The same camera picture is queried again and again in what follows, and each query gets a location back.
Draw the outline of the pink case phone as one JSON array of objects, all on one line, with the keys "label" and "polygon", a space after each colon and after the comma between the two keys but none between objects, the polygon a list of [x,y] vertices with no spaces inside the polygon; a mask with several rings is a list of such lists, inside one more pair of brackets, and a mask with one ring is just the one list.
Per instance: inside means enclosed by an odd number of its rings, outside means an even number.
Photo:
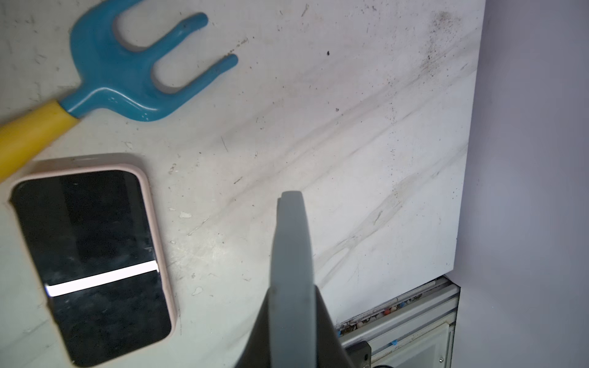
[{"label": "pink case phone", "polygon": [[173,333],[173,292],[142,170],[32,174],[12,186],[9,202],[73,366],[98,366]]}]

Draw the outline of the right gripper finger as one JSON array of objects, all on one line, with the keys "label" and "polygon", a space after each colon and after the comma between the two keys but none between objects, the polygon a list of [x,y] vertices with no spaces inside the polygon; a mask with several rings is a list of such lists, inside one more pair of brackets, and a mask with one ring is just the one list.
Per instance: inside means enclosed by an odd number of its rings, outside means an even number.
[{"label": "right gripper finger", "polygon": [[351,367],[314,283],[301,192],[278,199],[269,288],[237,367]]}]

